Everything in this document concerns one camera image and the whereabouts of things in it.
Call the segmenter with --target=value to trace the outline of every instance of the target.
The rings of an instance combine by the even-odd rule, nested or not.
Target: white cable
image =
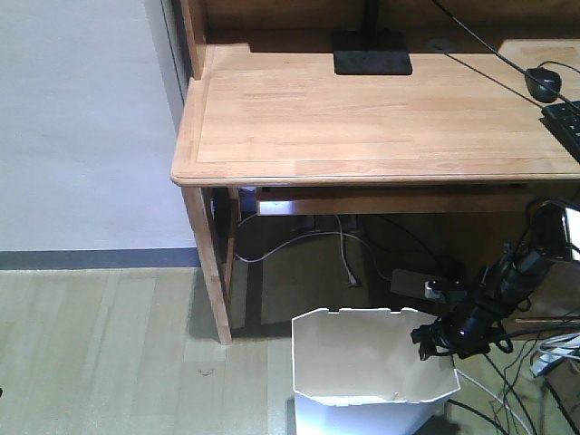
[[[346,274],[348,275],[349,286],[357,287],[360,285],[359,280],[354,275],[351,267],[348,264],[348,261],[346,261],[346,254],[344,253],[343,223],[341,222],[341,219],[339,218],[338,215],[334,215],[334,217],[336,218],[336,222],[338,222],[338,231],[341,233],[341,243],[340,243],[340,245],[341,245],[341,258],[343,259],[344,270],[346,270]]]
[[[319,233],[306,233],[306,234],[302,234],[301,236],[292,238],[286,242],[284,242],[281,245],[278,245],[277,247],[275,247],[274,249],[272,249],[269,252],[266,252],[265,254],[263,254],[262,256],[258,257],[258,258],[244,258],[242,257],[240,254],[236,253],[236,258],[238,260],[241,260],[245,263],[259,263],[260,261],[264,261],[266,260],[269,256],[275,254],[276,252],[278,252],[280,249],[282,249],[283,247],[287,247],[288,245],[293,244],[294,242],[297,242],[298,240],[302,240],[303,238],[307,238],[307,237],[314,237],[314,236],[340,236],[340,232],[338,231],[321,231]],[[379,265],[377,263],[377,258],[374,255],[374,252],[372,251],[372,247],[366,243],[364,240],[362,240],[360,237],[358,236],[354,236],[352,234],[348,234],[348,233],[343,233],[344,237],[350,237],[353,238],[355,240],[358,240],[364,247],[366,247],[369,252],[371,253],[371,257],[372,257],[372,262],[374,264],[374,267],[376,268],[377,274],[384,279],[385,281],[391,281],[391,279],[388,276],[385,276],[381,273],[381,270],[379,269]]]
[[[575,340],[578,337],[580,337],[580,333],[566,333],[557,335],[556,337],[550,337],[540,342],[537,349],[546,355],[580,361],[580,356],[574,355],[574,351],[580,349],[580,343],[577,343],[577,340]]]
[[[511,409],[511,407],[509,405],[507,405],[506,403],[504,403],[504,401],[502,401],[499,396],[497,396],[492,390],[490,390],[488,387],[486,387],[485,385],[481,384],[480,382],[476,381],[474,378],[472,378],[471,376],[469,376],[468,374],[466,374],[465,372],[462,372],[459,369],[456,369],[457,373],[459,373],[459,375],[464,378],[467,379],[468,381],[470,381],[471,383],[473,383],[474,385],[478,386],[481,390],[483,390],[484,392],[486,392],[487,394],[489,394],[491,397],[493,397],[496,401],[498,401],[499,403],[501,403],[501,406],[505,406],[506,409],[511,412],[511,415],[513,415],[516,420],[519,422],[519,424],[521,424],[522,428],[524,428],[524,430],[526,431],[527,435],[533,435],[533,432],[531,431],[531,429],[524,423],[523,419],[516,414],[515,411],[513,411]]]
[[[257,216],[257,213],[254,213],[253,215],[250,215],[242,220],[239,221],[239,223],[237,224],[237,227],[240,228],[242,225],[244,225],[248,220],[253,219]]]

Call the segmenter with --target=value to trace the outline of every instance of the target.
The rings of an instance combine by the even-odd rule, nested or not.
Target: desk leg
[[[218,251],[218,239],[211,214],[211,188],[181,188],[189,223],[198,244],[209,302],[216,320],[217,335],[222,344],[230,344],[232,335],[227,314],[227,288]]]

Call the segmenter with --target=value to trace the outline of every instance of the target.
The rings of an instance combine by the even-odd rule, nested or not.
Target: power strip
[[[568,346],[580,347],[580,335],[566,342],[563,347],[556,347],[552,352],[558,353],[558,355],[548,355],[543,353],[542,356],[540,356],[536,362],[532,364],[529,370],[531,370],[534,376],[540,376],[550,371],[552,368],[556,367],[556,364],[562,360],[562,358],[565,358],[566,355],[577,351],[577,349],[565,349]]]

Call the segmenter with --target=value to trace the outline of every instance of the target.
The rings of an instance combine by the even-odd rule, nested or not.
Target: black lamp base
[[[400,32],[333,33],[334,72],[341,75],[411,75],[409,50]]]

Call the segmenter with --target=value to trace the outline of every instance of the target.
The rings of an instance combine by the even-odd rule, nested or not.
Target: white wall
[[[143,2],[3,0],[0,40],[0,251],[194,246]]]

